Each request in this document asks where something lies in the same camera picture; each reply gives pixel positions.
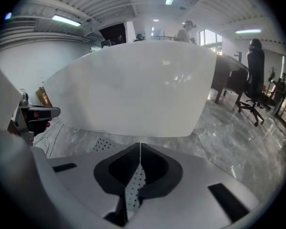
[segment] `ceiling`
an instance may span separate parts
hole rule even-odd
[[[21,0],[0,32],[0,50],[31,41],[67,40],[100,42],[99,30],[121,22],[157,18],[178,22],[192,20],[197,30],[210,29],[231,40],[249,40],[235,30],[257,27],[262,40],[286,45],[261,0]],[[74,27],[53,21],[54,15],[78,21]]]

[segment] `person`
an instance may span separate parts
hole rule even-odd
[[[196,25],[193,25],[193,22],[186,21],[185,24],[183,25],[183,29],[180,29],[178,31],[175,40],[178,42],[190,42],[189,31],[194,27],[196,28]]]
[[[124,43],[124,41],[123,41],[123,37],[122,37],[122,35],[119,35],[119,37],[118,37],[118,41],[117,41],[117,42],[115,42],[115,45],[122,44],[122,43]]]
[[[192,44],[196,44],[196,40],[195,40],[195,38],[194,38],[194,37],[192,37],[192,38],[190,39],[190,43],[192,43]]]
[[[142,34],[137,34],[137,39],[134,42],[144,41]]]
[[[103,48],[107,48],[107,47],[111,47],[112,42],[110,40],[105,40],[102,42],[102,49]]]
[[[281,107],[282,101],[286,97],[286,73],[282,74],[282,78],[279,78],[277,82],[273,81],[276,84],[275,97],[274,101],[276,103],[273,113],[276,115]]]

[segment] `black office chair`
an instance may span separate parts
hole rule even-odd
[[[243,102],[239,102],[238,111],[242,109],[248,109],[254,115],[256,122],[255,126],[258,126],[258,117],[262,120],[261,125],[264,123],[264,119],[255,107],[261,107],[262,90],[264,86],[264,62],[265,55],[262,50],[262,44],[259,39],[253,39],[250,42],[249,53],[247,54],[249,78],[245,85],[245,94],[250,98],[248,101],[252,101],[253,105],[249,105]]]

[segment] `chair backrest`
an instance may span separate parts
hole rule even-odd
[[[251,98],[259,98],[264,86],[264,62],[265,54],[262,45],[258,41],[257,46],[252,43],[247,54],[249,79],[247,81],[246,93]]]

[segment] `gray floor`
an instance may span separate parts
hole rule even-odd
[[[210,92],[199,122],[188,137],[110,135],[71,128],[56,118],[45,133],[35,137],[35,146],[41,147],[48,158],[91,152],[97,139],[104,137],[119,144],[141,142],[164,146],[212,162],[263,201],[286,174],[286,130],[265,110],[259,111],[265,118],[264,124],[254,127],[255,119],[249,111],[238,113],[235,94],[227,93],[215,104],[216,94]]]

